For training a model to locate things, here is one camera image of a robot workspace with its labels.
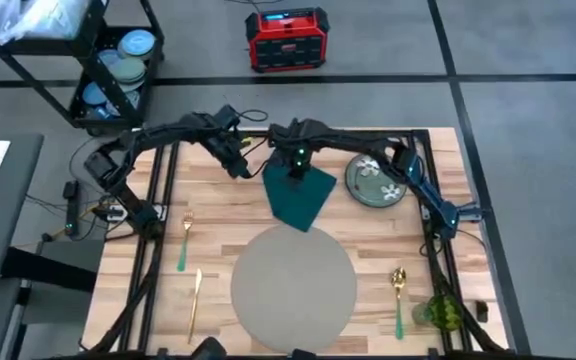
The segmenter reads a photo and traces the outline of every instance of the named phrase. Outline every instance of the black cart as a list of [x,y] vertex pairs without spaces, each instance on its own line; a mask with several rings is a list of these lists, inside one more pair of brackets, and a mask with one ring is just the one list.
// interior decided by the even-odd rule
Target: black cart
[[[162,50],[164,34],[152,11],[149,0],[139,0],[139,2],[148,17],[150,27],[108,26],[104,20],[108,2],[104,4],[102,0],[90,0],[75,38],[22,38],[0,45],[0,58],[75,128],[86,129],[90,135],[98,136],[110,129],[123,130],[141,127],[150,102],[150,91],[157,74],[157,67],[164,58]],[[150,59],[145,61],[146,78],[139,91],[139,105],[135,109],[97,54],[104,49],[116,49],[124,35],[137,29],[151,32],[155,36],[155,45]],[[14,55],[56,55],[76,58],[83,67],[83,72],[68,109],[62,106],[39,80],[35,79],[17,62],[13,57]],[[99,85],[108,100],[115,105],[120,114],[119,117],[97,119],[89,115],[82,93],[86,85],[93,81]]]

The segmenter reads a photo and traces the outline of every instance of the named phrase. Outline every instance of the spoon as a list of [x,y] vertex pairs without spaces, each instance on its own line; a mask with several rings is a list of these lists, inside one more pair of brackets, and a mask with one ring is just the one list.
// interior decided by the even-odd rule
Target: spoon
[[397,325],[395,328],[395,336],[401,340],[404,338],[404,326],[401,321],[401,289],[406,285],[406,270],[401,266],[395,269],[390,282],[397,293]]

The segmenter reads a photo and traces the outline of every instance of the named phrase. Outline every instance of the fork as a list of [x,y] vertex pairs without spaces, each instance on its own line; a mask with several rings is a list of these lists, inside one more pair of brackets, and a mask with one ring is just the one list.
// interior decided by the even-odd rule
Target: fork
[[190,233],[190,228],[192,227],[192,222],[195,218],[195,214],[192,211],[186,211],[184,213],[184,243],[181,246],[181,257],[179,258],[179,263],[177,264],[177,271],[186,270],[186,251],[188,249],[188,234]]

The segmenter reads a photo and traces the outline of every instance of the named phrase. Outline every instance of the gray placemat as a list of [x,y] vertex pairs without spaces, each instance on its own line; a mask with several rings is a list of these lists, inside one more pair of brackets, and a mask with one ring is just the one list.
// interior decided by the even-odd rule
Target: gray placemat
[[242,326],[278,352],[332,345],[352,315],[357,278],[325,232],[279,225],[257,235],[235,264],[232,302]]

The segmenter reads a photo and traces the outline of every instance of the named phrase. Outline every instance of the teal handle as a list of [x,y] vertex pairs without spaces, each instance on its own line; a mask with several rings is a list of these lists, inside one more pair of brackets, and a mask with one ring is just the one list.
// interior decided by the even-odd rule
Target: teal handle
[[404,324],[401,321],[401,300],[397,296],[397,324],[395,326],[395,336],[398,340],[404,338]]
[[183,272],[186,270],[186,251],[188,249],[188,231],[184,235],[184,243],[181,245],[181,256],[179,257],[179,263],[177,264],[177,271]]

